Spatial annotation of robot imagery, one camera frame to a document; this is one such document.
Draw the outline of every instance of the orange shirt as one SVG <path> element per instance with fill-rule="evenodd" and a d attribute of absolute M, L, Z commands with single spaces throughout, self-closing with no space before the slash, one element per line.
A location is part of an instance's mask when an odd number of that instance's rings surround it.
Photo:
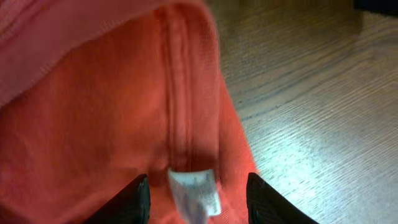
<path fill-rule="evenodd" d="M 0 4 L 0 223 L 80 223 L 142 173 L 150 223 L 183 223 L 168 168 L 214 169 L 210 223 L 248 222 L 255 167 L 201 1 Z"/>

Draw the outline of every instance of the wooden table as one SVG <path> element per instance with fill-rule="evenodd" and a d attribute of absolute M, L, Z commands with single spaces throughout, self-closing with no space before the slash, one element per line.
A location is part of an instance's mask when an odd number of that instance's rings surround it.
<path fill-rule="evenodd" d="M 308 2 L 211 2 L 258 169 L 320 223 L 398 223 L 398 19 Z"/>

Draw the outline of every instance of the seam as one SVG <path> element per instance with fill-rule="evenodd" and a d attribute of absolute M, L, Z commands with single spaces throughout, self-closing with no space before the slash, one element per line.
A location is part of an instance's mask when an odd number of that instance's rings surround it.
<path fill-rule="evenodd" d="M 168 82 L 170 164 L 174 169 L 186 172 L 191 170 L 192 156 L 187 31 L 178 6 L 165 7 L 161 11 Z M 178 161 L 180 156 L 184 157 L 184 163 Z"/>
<path fill-rule="evenodd" d="M 167 133 L 167 142 L 169 148 L 169 162 L 170 166 L 174 166 L 174 157 L 173 152 L 175 149 L 174 144 L 174 120 L 175 120 L 175 113 L 174 113 L 174 86 L 172 82 L 172 68 L 171 65 L 171 58 L 170 58 L 170 40 L 169 40 L 169 25 L 167 21 L 167 16 L 165 14 L 165 9 L 158 9 L 155 12 L 155 15 L 159 18 L 160 25 L 161 25 L 161 41 L 162 41 L 162 59 L 165 68 L 165 75 L 166 75 L 166 106 L 167 106 L 167 113 L 168 113 L 168 133 Z"/>
<path fill-rule="evenodd" d="M 182 13 L 182 9 L 180 7 L 177 8 L 178 16 L 180 18 L 178 24 L 180 28 L 181 34 L 181 56 L 182 60 L 180 61 L 182 72 L 184 76 L 184 92 L 185 92 L 185 147 L 187 150 L 187 171 L 192 171 L 192 156 L 193 156 L 193 148 L 192 148 L 192 88 L 191 88 L 191 78 L 190 78 L 190 49 L 189 49 L 189 40 L 187 33 L 187 21 Z"/>

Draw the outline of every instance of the clothing tag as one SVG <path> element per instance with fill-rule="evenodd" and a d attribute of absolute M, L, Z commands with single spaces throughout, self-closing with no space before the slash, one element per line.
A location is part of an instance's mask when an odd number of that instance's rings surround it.
<path fill-rule="evenodd" d="M 206 223 L 208 217 L 221 213 L 213 170 L 173 172 L 169 169 L 169 181 L 178 212 L 189 223 Z"/>

